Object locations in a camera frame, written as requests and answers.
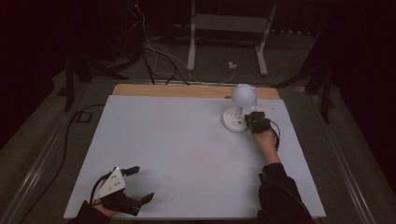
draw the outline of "gray carpet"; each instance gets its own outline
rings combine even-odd
[[[236,62],[235,75],[228,83],[249,83],[265,86],[277,83],[298,73],[304,58],[309,52],[314,38],[301,35],[271,35],[265,48],[264,56],[270,71],[268,77],[258,75],[258,66],[251,44],[246,46],[214,47],[200,43],[197,47],[196,69],[190,73],[199,82],[219,83],[229,80],[233,71],[227,68],[228,62]],[[187,61],[188,42],[180,38],[174,44],[156,39],[150,42],[155,49],[167,52]],[[191,84],[196,83],[177,63],[183,77]],[[172,73],[173,68],[163,61],[158,61],[157,72]],[[88,105],[105,104],[117,80],[104,77],[97,71],[91,84],[78,84],[77,100],[72,108],[84,108]],[[148,72],[141,62],[122,72],[130,77],[125,82],[148,82]],[[336,87],[332,88],[332,101],[335,108],[330,110],[331,124],[324,124],[318,116],[316,96],[306,95],[300,89],[307,79],[294,83],[285,90],[279,90],[285,101],[297,136],[304,151],[308,166],[318,188],[327,216],[317,223],[364,223],[364,214],[360,212],[360,202],[354,201],[353,193],[361,193],[362,198],[375,223],[392,223],[396,220],[395,195],[380,172],[370,148],[362,137],[355,121],[349,114],[346,105]],[[17,188],[21,185],[26,173],[47,143],[53,143],[53,153],[46,164],[43,174],[37,181],[35,190],[26,197],[24,209],[33,203],[43,188],[49,183],[59,167],[65,141],[65,128],[56,138],[54,130],[64,126],[70,119],[70,113],[63,112],[65,99],[56,96],[64,87],[64,74],[55,77],[55,90],[46,98],[37,111],[24,123],[14,137],[0,152],[0,215],[10,204]],[[103,107],[89,109],[93,113],[90,123],[73,123],[68,135],[67,157],[64,168],[42,200],[35,206],[24,223],[66,223],[63,219],[64,209],[78,177],[81,164],[90,146],[96,125]],[[341,149],[342,158],[337,153]],[[340,162],[346,161],[347,167]],[[346,183],[354,181],[354,189]],[[17,217],[25,213],[19,210]],[[230,223],[229,221],[207,221],[207,223]]]

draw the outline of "floor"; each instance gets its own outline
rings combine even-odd
[[[170,41],[158,36],[149,36],[148,39],[146,52],[150,66],[155,67],[157,73],[156,83],[165,83],[172,76],[174,68],[173,65],[161,59],[154,65],[155,55],[150,54],[155,53],[151,48],[172,55],[170,57],[183,78],[194,85],[218,85],[219,83],[234,85],[240,82],[255,86],[276,84],[299,72],[315,42],[314,37],[307,35],[271,34],[264,51],[269,75],[261,77],[255,59],[254,38],[244,39],[241,41],[242,44],[227,44],[229,39],[221,43],[221,38],[213,36],[202,38],[198,41],[196,67],[191,73],[188,73],[179,61],[183,63],[187,61],[188,38],[178,37]],[[230,69],[228,62],[235,62],[236,68]],[[1,216],[12,204],[20,208],[13,212],[17,220],[21,220],[26,214],[26,209],[34,203],[34,200],[55,176],[56,170],[62,163],[64,147],[66,147],[63,169],[23,223],[67,222],[63,219],[63,212],[103,107],[99,105],[90,108],[93,113],[90,123],[71,123],[68,132],[67,124],[73,111],[89,105],[105,104],[114,86],[121,83],[119,80],[104,76],[100,71],[92,70],[92,73],[94,74],[92,83],[76,81],[76,101],[69,113],[64,112],[65,99],[57,96],[59,89],[64,87],[64,73],[56,76],[54,91],[1,150]],[[150,83],[147,67],[142,62],[137,62],[121,74],[130,78],[122,83]],[[320,95],[304,93],[304,86],[308,80],[309,78],[306,78],[293,83],[286,89],[279,90],[279,93],[288,107],[293,126],[327,213],[326,217],[317,219],[316,222],[326,224],[391,223],[396,220],[394,214],[396,197],[381,174],[370,148],[367,147],[337,88],[332,87],[334,108],[329,111],[331,123],[326,124],[318,114]],[[168,84],[178,85],[181,81],[171,80]],[[45,149],[49,151],[49,154],[47,162],[41,164],[44,169],[40,170],[38,167],[33,171],[39,177],[31,182],[36,184],[34,190],[28,190],[26,194],[22,194],[19,191],[22,180],[26,174],[32,173],[32,167],[37,164],[36,158]],[[126,221],[112,220],[112,223],[119,222]],[[151,223],[148,221],[135,221],[134,223],[136,222]],[[231,222],[206,221],[205,223]]]

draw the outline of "lamp base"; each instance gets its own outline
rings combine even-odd
[[[236,118],[235,112],[237,110],[237,106],[226,109],[222,116],[222,122],[226,129],[232,132],[241,133],[248,129],[247,123],[245,122],[245,115],[247,112],[245,109],[242,109],[241,116]]]

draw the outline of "lamp shade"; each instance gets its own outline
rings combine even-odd
[[[233,89],[231,99],[237,106],[251,107],[256,104],[256,92],[254,87],[248,84],[238,84]]]

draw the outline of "white lamp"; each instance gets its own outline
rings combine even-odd
[[[254,110],[252,108],[257,105],[256,91],[248,84],[238,84],[233,90],[231,99],[235,106],[224,111],[222,122],[232,132],[244,132],[248,129],[245,115],[252,112]]]

